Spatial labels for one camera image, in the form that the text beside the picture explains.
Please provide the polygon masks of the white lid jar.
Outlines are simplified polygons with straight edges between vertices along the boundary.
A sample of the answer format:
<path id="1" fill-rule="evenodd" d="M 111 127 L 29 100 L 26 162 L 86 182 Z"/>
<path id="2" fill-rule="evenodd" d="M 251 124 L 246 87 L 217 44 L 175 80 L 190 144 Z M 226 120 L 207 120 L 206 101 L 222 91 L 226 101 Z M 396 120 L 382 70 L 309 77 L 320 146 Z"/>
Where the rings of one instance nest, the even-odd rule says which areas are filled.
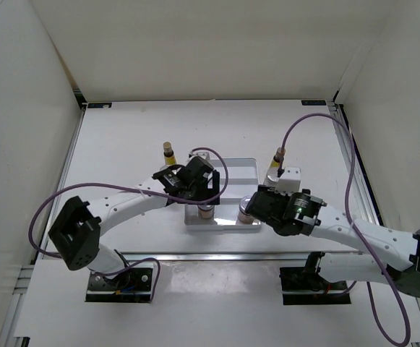
<path id="1" fill-rule="evenodd" d="M 242 197 L 240 202 L 239 202 L 239 211 L 238 211 L 237 218 L 238 218 L 238 221 L 240 223 L 247 224 L 247 225 L 252 225 L 254 223 L 259 222 L 257 219 L 252 217 L 247 212 L 247 206 L 248 206 L 251 198 L 252 198 L 251 195 L 247 195 L 247 196 Z"/>
<path id="2" fill-rule="evenodd" d="M 210 220 L 214 218 L 215 206 L 214 205 L 198 205 L 198 216 L 203 220 Z"/>

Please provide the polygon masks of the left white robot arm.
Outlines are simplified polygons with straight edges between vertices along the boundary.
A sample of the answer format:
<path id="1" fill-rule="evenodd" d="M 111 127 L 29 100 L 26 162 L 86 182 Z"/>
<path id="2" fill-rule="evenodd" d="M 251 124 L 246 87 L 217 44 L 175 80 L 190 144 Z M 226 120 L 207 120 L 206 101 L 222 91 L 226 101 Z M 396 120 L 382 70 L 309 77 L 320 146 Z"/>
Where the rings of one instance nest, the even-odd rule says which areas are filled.
<path id="1" fill-rule="evenodd" d="M 185 166 L 174 165 L 154 173 L 137 188 L 120 188 L 114 195 L 92 202 L 74 196 L 68 199 L 48 235 L 67 268 L 88 268 L 105 275 L 114 289 L 129 283 L 130 272 L 100 238 L 119 224 L 148 211 L 173 203 L 210 206 L 220 203 L 220 173 L 200 156 Z"/>

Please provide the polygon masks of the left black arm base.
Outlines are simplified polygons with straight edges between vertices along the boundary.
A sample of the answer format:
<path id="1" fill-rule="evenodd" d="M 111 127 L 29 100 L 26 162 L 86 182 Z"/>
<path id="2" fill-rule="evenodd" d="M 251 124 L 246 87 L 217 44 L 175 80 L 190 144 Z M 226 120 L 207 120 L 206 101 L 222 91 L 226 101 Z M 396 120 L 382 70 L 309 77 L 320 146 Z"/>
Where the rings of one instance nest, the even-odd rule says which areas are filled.
<path id="1" fill-rule="evenodd" d="M 133 262 L 134 267 L 113 278 L 92 274 L 85 301 L 90 303 L 149 304 L 155 297 L 161 266 L 155 258 Z"/>

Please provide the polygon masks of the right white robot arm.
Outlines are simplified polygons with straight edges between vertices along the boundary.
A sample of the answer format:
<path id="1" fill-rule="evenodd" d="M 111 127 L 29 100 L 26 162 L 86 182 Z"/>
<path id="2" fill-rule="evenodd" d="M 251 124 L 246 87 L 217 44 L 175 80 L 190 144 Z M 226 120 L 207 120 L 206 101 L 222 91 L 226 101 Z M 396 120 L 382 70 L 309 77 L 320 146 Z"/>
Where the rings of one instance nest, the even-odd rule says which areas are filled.
<path id="1" fill-rule="evenodd" d="M 282 194 L 260 185 L 245 212 L 280 236 L 327 239 L 356 250 L 350 255 L 309 255 L 303 280 L 310 288 L 342 280 L 391 280 L 401 293 L 420 298 L 420 229 L 398 231 L 350 218 L 308 189 Z"/>

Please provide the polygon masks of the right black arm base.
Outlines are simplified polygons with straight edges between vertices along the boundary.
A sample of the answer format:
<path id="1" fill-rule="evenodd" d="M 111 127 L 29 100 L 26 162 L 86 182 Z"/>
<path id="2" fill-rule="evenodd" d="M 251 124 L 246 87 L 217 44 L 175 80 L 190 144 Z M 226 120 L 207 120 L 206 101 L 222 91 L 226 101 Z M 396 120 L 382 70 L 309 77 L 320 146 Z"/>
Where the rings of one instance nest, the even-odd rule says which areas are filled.
<path id="1" fill-rule="evenodd" d="M 312 252 L 302 267 L 279 269 L 284 306 L 351 304 L 354 284 L 348 285 L 345 280 L 330 282 L 320 276 L 320 260 L 324 256 L 324 252 Z"/>

